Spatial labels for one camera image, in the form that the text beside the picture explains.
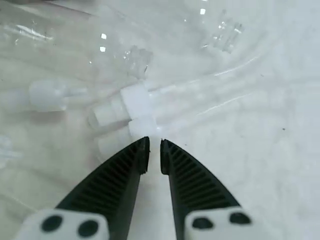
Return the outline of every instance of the plastic part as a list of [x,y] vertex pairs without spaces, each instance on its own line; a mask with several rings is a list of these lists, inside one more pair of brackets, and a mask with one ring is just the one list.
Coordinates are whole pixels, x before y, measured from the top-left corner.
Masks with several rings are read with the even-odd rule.
[[64,111],[68,106],[68,97],[86,93],[86,88],[68,88],[63,81],[40,80],[33,82],[28,88],[0,93],[0,103],[11,113]]
[[13,240],[108,240],[108,222],[100,214],[44,209],[28,217]]
[[98,129],[151,114],[152,103],[147,89],[143,84],[135,84],[121,89],[120,94],[94,107],[89,114],[89,123]]
[[127,126],[94,140],[95,148],[97,147],[97,157],[103,161],[132,142],[146,136],[156,136],[158,133],[159,128],[153,117],[134,119]]
[[120,94],[109,98],[104,104],[94,107],[88,116],[93,129],[108,127],[113,124],[130,121],[130,115]]
[[101,214],[108,221],[110,240],[126,240],[149,151],[148,137],[127,146],[79,183],[57,208]]
[[161,141],[160,159],[161,172],[169,176],[177,240],[185,239],[185,217],[189,213],[240,206],[208,169],[174,143]]
[[185,218],[185,240],[273,240],[261,222],[239,206],[199,210]]

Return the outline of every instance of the clear plastic bag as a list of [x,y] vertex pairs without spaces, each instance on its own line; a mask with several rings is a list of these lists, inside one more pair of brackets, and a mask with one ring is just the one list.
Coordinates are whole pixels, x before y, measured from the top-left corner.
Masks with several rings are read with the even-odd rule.
[[96,15],[110,7],[157,36],[154,65],[161,70],[149,76],[166,82],[240,68],[266,53],[279,37],[271,29],[273,1],[98,0],[89,9],[71,2],[73,8]]
[[[122,20],[117,15],[102,20],[73,13],[73,20],[66,21],[35,8],[23,9],[4,1],[0,5],[2,57],[87,81],[145,78],[152,53],[132,43],[134,37],[126,42],[119,37],[117,25]],[[55,9],[47,13],[60,11],[51,7]]]

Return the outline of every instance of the screw hole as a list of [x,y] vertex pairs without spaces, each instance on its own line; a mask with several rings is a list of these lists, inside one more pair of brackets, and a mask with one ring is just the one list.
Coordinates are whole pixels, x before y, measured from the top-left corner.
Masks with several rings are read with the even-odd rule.
[[207,217],[198,217],[193,220],[192,227],[195,229],[212,229],[214,224]]
[[251,224],[251,219],[242,212],[234,212],[230,215],[229,218],[230,223],[239,224],[239,225],[247,225]]
[[45,233],[56,231],[60,227],[62,221],[63,218],[60,215],[49,216],[42,222],[41,229]]

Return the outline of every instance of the white plastic connector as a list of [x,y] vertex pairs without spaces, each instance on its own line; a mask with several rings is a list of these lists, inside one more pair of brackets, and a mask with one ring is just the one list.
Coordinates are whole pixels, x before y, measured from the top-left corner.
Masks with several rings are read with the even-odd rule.
[[117,131],[96,138],[97,157],[100,161],[105,161],[134,141],[157,136],[159,132],[160,129],[153,117],[136,118]]
[[108,102],[92,109],[89,123],[94,129],[152,114],[150,95],[143,84],[123,88]]
[[63,81],[40,80],[33,82],[28,88],[1,93],[0,104],[11,113],[64,111],[68,106],[68,97],[86,92],[86,88],[68,88]]

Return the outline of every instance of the clear plastic tubing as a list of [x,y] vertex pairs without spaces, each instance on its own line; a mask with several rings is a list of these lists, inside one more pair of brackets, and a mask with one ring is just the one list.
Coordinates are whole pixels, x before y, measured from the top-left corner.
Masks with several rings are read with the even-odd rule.
[[79,17],[68,23],[49,20],[3,1],[0,7],[3,57],[88,81],[145,77],[152,54],[136,45],[125,45],[112,30],[112,22]]
[[215,90],[212,89],[212,98],[199,101],[180,114],[164,116],[166,115],[166,110],[163,109],[162,117],[141,116],[131,120],[128,125],[116,131],[97,137],[94,140],[96,155],[101,161],[105,161],[122,148],[142,137],[167,138],[185,128],[198,125],[212,117],[213,114],[232,113],[239,109],[239,105],[233,103],[241,102],[251,95],[259,95],[260,91],[274,91],[281,88],[292,88],[293,86],[300,88],[300,85],[303,86],[308,83],[312,86],[314,83],[318,83],[318,80],[319,77],[313,76],[279,82],[278,79],[269,77],[264,80],[257,80],[257,77],[253,75],[249,79],[244,78],[237,82],[231,81],[222,84],[217,86]]
[[[236,68],[267,51],[277,39],[271,34],[275,5],[270,0],[98,0],[96,5],[121,12],[158,36],[170,52],[211,55],[210,68],[196,77]],[[103,11],[88,13],[102,15]]]

